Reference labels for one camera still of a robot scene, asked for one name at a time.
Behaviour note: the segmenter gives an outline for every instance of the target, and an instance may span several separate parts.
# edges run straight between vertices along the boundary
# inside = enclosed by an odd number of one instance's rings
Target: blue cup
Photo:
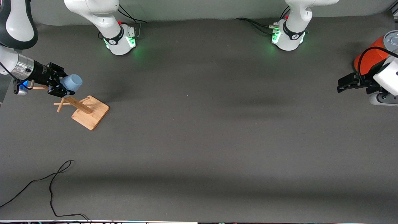
[[[62,85],[68,90],[76,92],[80,86],[83,84],[82,78],[76,74],[68,75],[59,80]]]

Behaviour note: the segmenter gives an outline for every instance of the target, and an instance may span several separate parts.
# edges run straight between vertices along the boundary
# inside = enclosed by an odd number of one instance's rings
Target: wooden mug stand
[[[33,89],[47,89],[47,86],[35,86]],[[82,100],[77,100],[72,96],[63,97],[58,105],[57,113],[61,112],[64,105],[72,105],[77,110],[72,114],[72,119],[79,122],[84,127],[94,130],[102,118],[108,113],[109,106],[97,100],[93,96],[88,96]]]

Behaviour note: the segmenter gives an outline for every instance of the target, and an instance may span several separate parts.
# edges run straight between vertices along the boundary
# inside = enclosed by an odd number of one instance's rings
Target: gray wall
[[[386,10],[394,0],[340,0],[335,5],[314,7],[314,16],[364,16]],[[32,1],[33,18],[48,25],[89,24],[68,11],[62,0]],[[147,21],[275,18],[287,6],[284,0],[120,0],[133,17]],[[118,20],[128,21],[119,13]]]

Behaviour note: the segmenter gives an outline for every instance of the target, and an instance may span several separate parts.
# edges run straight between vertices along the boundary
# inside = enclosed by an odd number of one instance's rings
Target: wooden base
[[[88,96],[87,98],[88,99],[83,101],[82,104],[86,105],[93,112],[87,114],[84,111],[77,109],[72,114],[72,119],[79,122],[81,125],[88,128],[89,130],[94,130],[100,123],[102,118],[109,111],[109,106],[97,100],[93,96]]]

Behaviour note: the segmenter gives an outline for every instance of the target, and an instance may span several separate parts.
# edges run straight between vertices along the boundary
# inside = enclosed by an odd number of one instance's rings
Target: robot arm
[[[38,34],[30,11],[30,0],[0,2],[0,44],[19,50],[33,47]]]
[[[135,47],[135,30],[119,24],[112,12],[119,8],[119,0],[64,0],[66,7],[92,22],[101,34],[107,48],[115,55],[124,55]]]
[[[14,78],[14,94],[26,95],[27,81],[46,85],[48,93],[58,97],[73,95],[82,81],[72,77],[53,63],[42,65],[14,49],[28,49],[38,39],[37,29],[30,12],[30,0],[2,0],[0,11],[0,74]]]
[[[303,42],[305,29],[312,19],[311,6],[328,6],[339,0],[285,0],[291,12],[287,19],[281,19],[274,25],[281,29],[275,34],[272,43],[285,51],[295,50]]]

